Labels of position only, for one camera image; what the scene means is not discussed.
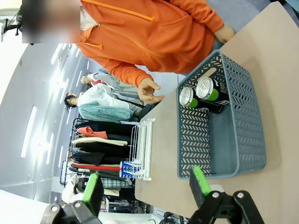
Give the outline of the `person's right hand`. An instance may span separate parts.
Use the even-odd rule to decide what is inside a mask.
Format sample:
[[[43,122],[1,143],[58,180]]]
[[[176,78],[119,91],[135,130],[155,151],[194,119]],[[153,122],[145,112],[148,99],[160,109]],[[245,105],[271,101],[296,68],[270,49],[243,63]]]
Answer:
[[[140,100],[151,105],[162,101],[164,99],[164,95],[154,95],[155,90],[159,89],[161,89],[161,87],[151,78],[143,79],[138,86],[138,95]]]

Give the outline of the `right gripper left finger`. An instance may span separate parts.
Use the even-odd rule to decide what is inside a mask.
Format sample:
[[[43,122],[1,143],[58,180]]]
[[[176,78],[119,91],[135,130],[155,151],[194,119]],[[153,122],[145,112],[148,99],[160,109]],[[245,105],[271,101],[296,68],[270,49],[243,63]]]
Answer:
[[[57,203],[46,207],[42,224],[100,224],[98,219],[104,188],[98,174],[89,178],[82,200],[67,205]]]

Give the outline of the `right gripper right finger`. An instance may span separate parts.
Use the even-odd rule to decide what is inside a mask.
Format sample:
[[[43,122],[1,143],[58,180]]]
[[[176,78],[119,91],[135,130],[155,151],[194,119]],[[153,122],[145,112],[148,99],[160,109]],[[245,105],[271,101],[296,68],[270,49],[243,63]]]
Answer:
[[[217,219],[225,219],[229,224],[264,223],[249,192],[240,190],[228,195],[211,190],[199,166],[191,168],[189,186],[198,207],[189,224],[213,224]]]

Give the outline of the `person's left hand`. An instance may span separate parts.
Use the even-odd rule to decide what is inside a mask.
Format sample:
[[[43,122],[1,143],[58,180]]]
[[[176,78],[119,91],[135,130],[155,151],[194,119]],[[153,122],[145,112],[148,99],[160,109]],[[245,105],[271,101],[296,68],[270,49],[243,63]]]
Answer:
[[[223,44],[233,38],[235,34],[235,29],[227,24],[224,24],[219,30],[214,32],[215,37]]]

